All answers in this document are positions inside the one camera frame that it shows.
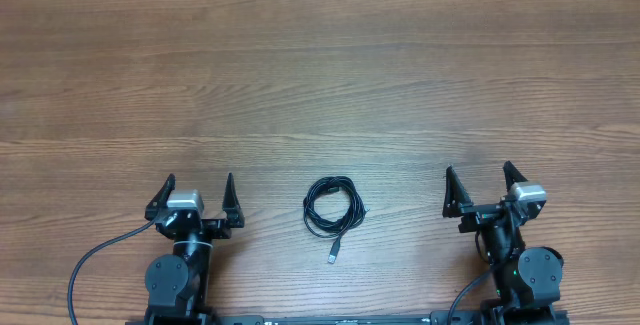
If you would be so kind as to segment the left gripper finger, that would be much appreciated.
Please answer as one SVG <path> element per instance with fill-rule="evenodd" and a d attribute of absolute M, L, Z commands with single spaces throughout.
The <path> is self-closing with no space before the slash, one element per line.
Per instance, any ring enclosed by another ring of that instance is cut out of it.
<path fill-rule="evenodd" d="M 161 189 L 150 200 L 145 207 L 144 218 L 147 221 L 155 220 L 167 208 L 167 201 L 173 190 L 175 189 L 176 177 L 170 174 L 165 180 Z"/>
<path fill-rule="evenodd" d="M 229 228 L 244 227 L 245 217 L 236 194 L 234 176 L 232 173 L 229 173 L 227 177 L 222 210 L 226 214 L 226 222 Z"/>

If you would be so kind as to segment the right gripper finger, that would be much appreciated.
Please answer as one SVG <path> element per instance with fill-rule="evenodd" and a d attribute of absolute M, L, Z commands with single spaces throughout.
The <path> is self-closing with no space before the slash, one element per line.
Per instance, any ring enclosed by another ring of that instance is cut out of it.
<path fill-rule="evenodd" d="M 515 183 L 527 182 L 528 179 L 516 168 L 511 161 L 503 165 L 506 190 L 509 191 Z"/>
<path fill-rule="evenodd" d="M 442 209 L 445 218 L 462 217 L 474 205 L 452 165 L 445 174 L 446 190 Z"/>

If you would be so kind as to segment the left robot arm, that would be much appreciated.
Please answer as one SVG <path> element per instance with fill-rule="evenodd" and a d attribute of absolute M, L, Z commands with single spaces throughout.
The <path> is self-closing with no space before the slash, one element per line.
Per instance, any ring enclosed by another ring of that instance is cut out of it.
<path fill-rule="evenodd" d="M 154 259 L 145 273 L 146 324 L 219 324 L 207 305 L 213 242 L 229 239 L 245 218 L 229 174 L 222 201 L 223 218 L 205 218 L 200 192 L 178 190 L 176 178 L 165 184 L 145 208 L 145 219 L 173 242 L 172 252 Z"/>

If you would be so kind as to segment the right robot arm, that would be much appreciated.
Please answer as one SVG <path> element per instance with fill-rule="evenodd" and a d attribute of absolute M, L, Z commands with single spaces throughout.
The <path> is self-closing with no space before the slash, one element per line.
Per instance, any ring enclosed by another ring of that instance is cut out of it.
<path fill-rule="evenodd" d="M 520 231 L 540 214 L 547 193 L 510 161 L 503 172 L 506 194 L 496 203 L 476 205 L 454 168 L 446 169 L 442 216 L 461 220 L 459 231 L 474 235 L 488 269 L 460 291 L 447 312 L 432 319 L 444 324 L 568 325 L 568 313 L 554 309 L 561 297 L 562 255 L 551 247 L 528 248 Z M 482 301 L 476 311 L 460 311 L 463 297 L 489 278 L 497 297 Z"/>

